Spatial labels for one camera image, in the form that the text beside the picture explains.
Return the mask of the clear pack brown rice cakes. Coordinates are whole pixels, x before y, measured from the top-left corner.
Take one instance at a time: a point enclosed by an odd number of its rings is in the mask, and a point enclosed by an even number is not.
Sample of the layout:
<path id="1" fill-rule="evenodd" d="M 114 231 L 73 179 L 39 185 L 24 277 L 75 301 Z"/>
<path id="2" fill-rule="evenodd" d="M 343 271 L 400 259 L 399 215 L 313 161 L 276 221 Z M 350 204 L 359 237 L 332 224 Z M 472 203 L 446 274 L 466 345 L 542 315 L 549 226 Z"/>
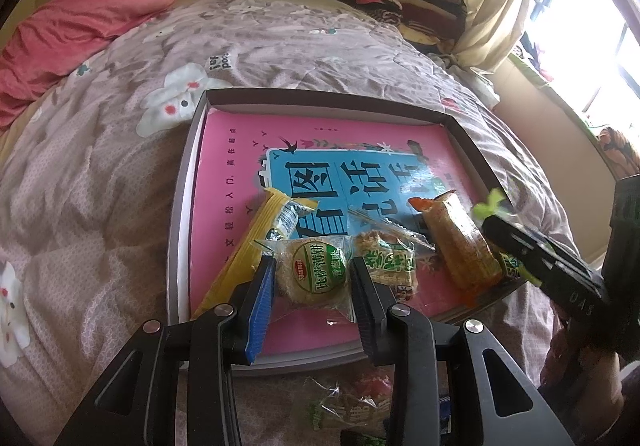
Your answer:
<path id="1" fill-rule="evenodd" d="M 352 254 L 363 259 L 371 279 L 390 288 L 399 301 L 415 297 L 419 259 L 434 255 L 434 244 L 396 221 L 354 207 L 348 209 L 348 222 L 355 232 Z"/>

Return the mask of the round biscuit green label pack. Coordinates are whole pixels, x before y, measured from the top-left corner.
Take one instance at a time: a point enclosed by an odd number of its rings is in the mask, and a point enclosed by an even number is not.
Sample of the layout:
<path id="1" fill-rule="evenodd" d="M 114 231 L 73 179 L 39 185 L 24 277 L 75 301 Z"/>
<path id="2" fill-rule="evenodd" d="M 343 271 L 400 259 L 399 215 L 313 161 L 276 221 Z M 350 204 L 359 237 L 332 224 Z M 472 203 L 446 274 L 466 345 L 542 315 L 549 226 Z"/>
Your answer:
<path id="1" fill-rule="evenodd" d="M 348 264 L 352 238 L 320 236 L 289 240 L 254 240 L 256 249 L 276 260 L 275 321 L 299 310 L 329 310 L 355 321 Z"/>

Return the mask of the yellow Alpenliebe candy pack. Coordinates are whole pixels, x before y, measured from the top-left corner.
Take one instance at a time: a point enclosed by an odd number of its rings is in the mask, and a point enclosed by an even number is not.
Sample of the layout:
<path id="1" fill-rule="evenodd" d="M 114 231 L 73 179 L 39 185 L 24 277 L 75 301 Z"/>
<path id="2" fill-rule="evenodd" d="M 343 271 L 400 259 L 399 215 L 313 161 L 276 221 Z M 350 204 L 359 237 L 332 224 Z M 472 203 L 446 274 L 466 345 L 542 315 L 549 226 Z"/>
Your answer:
<path id="1" fill-rule="evenodd" d="M 229 302 L 238 285 L 253 279 L 262 259 L 262 248 L 256 241 L 291 239 L 299 220 L 314 213 L 318 205 L 319 202 L 313 199 L 293 199 L 276 188 L 266 188 L 262 204 L 243 233 L 240 244 L 210 285 L 192 318 Z"/>

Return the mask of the clear pack red candy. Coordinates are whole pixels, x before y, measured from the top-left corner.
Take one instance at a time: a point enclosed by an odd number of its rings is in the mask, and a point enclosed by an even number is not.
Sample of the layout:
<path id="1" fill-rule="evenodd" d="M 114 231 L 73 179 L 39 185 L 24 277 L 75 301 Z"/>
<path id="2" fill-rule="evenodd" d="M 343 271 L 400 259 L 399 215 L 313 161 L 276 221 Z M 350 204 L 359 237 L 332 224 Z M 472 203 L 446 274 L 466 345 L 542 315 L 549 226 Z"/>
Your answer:
<path id="1" fill-rule="evenodd" d="M 298 395 L 300 420 L 314 432 L 382 426 L 390 415 L 393 367 L 352 367 L 306 377 Z"/>

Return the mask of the light green pastry pack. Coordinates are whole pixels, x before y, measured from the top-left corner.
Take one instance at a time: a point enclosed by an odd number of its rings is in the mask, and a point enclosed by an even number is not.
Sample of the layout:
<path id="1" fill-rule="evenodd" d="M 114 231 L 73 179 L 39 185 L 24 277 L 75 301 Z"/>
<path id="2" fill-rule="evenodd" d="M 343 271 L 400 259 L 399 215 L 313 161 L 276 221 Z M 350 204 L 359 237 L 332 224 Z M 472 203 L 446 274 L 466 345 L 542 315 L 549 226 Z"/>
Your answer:
<path id="1" fill-rule="evenodd" d="M 503 191 L 490 189 L 486 200 L 476 203 L 471 213 L 503 273 L 510 279 L 524 279 L 540 288 L 542 282 L 529 273 L 523 258 L 542 244 L 541 237 L 527 228 L 518 214 L 506 206 Z"/>

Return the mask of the orange bread pack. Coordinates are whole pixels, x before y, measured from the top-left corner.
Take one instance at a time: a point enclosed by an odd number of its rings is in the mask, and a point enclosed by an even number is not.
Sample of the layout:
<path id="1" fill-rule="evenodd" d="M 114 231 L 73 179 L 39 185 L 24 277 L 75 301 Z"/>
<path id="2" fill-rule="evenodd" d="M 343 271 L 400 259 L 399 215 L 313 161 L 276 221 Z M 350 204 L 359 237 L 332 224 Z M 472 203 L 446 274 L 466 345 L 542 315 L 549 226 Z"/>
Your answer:
<path id="1" fill-rule="evenodd" d="M 467 307 L 503 278 L 498 259 L 457 193 L 434 199 L 413 197 L 408 203 L 422 215 L 437 253 Z"/>

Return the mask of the black cartoon snack pack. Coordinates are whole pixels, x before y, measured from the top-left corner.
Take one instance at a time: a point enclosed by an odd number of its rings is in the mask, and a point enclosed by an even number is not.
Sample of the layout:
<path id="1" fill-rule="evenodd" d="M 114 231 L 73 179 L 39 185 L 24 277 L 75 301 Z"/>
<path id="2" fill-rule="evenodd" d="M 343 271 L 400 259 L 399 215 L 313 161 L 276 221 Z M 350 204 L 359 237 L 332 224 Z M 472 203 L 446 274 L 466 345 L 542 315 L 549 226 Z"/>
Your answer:
<path id="1" fill-rule="evenodd" d="M 386 439 L 355 430 L 343 430 L 340 434 L 341 446 L 386 446 Z"/>

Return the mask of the dark shallow cardboard box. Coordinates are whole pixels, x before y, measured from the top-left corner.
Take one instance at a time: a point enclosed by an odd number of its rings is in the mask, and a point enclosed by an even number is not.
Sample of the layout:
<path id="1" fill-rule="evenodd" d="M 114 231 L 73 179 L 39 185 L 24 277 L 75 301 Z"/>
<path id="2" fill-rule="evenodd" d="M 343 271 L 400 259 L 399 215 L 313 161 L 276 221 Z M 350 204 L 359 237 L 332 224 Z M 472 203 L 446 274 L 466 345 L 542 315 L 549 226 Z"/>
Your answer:
<path id="1" fill-rule="evenodd" d="M 450 115 L 353 94 L 233 88 L 203 94 L 178 172 L 167 253 L 167 318 L 192 317 L 244 235 L 264 191 L 314 199 L 296 237 L 364 230 L 362 210 L 420 229 L 412 197 L 454 190 L 465 205 L 498 187 Z"/>

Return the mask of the pink and blue book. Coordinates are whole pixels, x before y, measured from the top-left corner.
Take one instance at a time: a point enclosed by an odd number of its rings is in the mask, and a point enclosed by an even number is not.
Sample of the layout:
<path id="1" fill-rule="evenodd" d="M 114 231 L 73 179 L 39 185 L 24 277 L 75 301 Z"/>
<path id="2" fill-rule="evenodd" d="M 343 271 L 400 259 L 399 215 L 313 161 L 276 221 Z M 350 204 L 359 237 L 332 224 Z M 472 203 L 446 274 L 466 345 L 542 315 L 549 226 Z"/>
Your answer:
<path id="1" fill-rule="evenodd" d="M 209 110 L 198 142 L 190 245 L 190 307 L 224 267 L 265 188 L 316 198 L 294 235 L 352 232 L 350 207 L 416 220 L 408 200 L 454 190 L 466 206 L 487 186 L 440 124 L 407 125 Z"/>

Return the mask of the pink blanket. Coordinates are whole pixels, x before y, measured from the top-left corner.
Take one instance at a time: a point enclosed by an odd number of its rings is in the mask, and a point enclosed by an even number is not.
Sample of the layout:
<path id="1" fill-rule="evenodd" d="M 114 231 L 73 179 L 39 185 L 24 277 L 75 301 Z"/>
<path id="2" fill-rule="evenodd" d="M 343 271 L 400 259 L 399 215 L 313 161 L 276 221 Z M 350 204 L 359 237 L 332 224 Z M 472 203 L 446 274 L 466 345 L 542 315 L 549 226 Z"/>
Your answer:
<path id="1" fill-rule="evenodd" d="M 1 129 L 94 54 L 177 0 L 49 0 L 1 50 Z"/>

